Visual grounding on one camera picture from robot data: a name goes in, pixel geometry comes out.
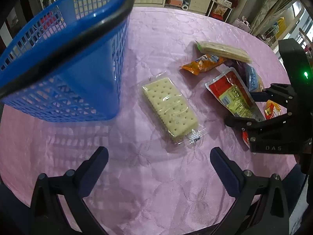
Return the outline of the dark purple snack packet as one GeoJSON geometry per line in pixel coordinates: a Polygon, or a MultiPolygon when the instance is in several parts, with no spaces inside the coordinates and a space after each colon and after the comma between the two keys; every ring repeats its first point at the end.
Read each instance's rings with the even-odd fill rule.
{"type": "Polygon", "coordinates": [[[241,76],[241,77],[245,77],[246,76],[246,67],[247,67],[247,63],[244,63],[242,61],[237,61],[237,60],[231,60],[231,59],[227,59],[224,64],[227,66],[227,67],[233,67],[237,72],[238,74],[241,76]]]}

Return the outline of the paper towel roll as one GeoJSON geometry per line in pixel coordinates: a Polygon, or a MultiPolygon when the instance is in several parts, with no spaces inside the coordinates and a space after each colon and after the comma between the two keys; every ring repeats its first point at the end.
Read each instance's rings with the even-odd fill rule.
{"type": "Polygon", "coordinates": [[[189,10],[189,3],[187,1],[183,1],[181,9],[184,11],[189,10]]]}

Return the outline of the red yellow snack pouch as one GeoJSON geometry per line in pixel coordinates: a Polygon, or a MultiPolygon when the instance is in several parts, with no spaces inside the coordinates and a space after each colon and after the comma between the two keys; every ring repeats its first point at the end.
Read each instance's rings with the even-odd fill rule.
{"type": "Polygon", "coordinates": [[[265,117],[234,68],[205,83],[211,94],[235,117],[264,121],[265,117]]]}

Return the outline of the blue plastic basket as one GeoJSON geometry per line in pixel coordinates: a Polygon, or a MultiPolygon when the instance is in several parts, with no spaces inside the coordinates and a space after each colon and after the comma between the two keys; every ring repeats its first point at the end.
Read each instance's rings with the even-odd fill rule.
{"type": "Polygon", "coordinates": [[[1,102],[51,122],[115,118],[135,0],[57,0],[1,55],[1,102]]]}

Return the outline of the light blue egg-yolk pastry bag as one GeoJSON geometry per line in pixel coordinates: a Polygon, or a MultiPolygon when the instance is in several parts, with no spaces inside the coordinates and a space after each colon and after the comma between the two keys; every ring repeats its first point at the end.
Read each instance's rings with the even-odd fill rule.
{"type": "Polygon", "coordinates": [[[249,92],[262,92],[264,84],[262,78],[257,74],[256,70],[247,65],[245,68],[246,86],[249,92]]]}

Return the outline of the orange cartoon snack bar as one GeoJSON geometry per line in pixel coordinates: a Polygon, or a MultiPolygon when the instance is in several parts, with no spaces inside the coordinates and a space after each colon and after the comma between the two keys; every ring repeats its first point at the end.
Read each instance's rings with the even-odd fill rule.
{"type": "Polygon", "coordinates": [[[193,75],[199,75],[200,73],[208,72],[221,64],[223,64],[227,59],[224,57],[216,56],[213,54],[205,54],[195,61],[189,64],[183,65],[180,68],[186,70],[193,75]]]}

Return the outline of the green-end wafer cracker pack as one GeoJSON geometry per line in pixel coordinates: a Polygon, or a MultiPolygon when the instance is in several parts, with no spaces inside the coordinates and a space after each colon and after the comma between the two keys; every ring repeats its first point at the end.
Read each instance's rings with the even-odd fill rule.
{"type": "Polygon", "coordinates": [[[210,41],[196,41],[196,46],[202,54],[213,54],[248,64],[252,63],[251,57],[241,48],[210,41]]]}

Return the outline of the pink quilted table cover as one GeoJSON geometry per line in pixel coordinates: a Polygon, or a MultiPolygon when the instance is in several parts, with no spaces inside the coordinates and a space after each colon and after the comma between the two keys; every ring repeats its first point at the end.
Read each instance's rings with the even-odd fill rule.
{"type": "Polygon", "coordinates": [[[227,23],[182,10],[135,7],[130,15],[122,75],[121,110],[108,122],[47,123],[5,107],[1,120],[1,177],[15,196],[30,204],[39,174],[61,176],[76,169],[99,146],[109,162],[86,204],[110,234],[184,234],[219,222],[233,199],[209,155],[218,146],[242,169],[257,176],[285,177],[291,155],[253,154],[241,134],[227,127],[228,111],[205,83],[226,67],[198,76],[181,65],[198,58],[195,41],[225,43],[246,50],[264,85],[288,83],[273,51],[227,23]],[[193,144],[175,145],[139,83],[166,72],[188,99],[206,134],[193,144]]]}

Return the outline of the pink gift bag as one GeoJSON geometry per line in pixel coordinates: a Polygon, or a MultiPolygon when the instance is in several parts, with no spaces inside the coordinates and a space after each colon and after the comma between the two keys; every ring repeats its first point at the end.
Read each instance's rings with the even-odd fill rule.
{"type": "Polygon", "coordinates": [[[242,16],[241,18],[235,19],[233,23],[231,23],[231,25],[245,32],[250,32],[250,24],[244,16],[242,16]]]}

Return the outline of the clear pack square crackers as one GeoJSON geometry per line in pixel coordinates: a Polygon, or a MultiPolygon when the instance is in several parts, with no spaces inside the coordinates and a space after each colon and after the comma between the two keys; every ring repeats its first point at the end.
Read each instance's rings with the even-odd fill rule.
{"type": "Polygon", "coordinates": [[[164,71],[137,85],[142,105],[175,145],[194,144],[207,134],[194,105],[164,71]]]}

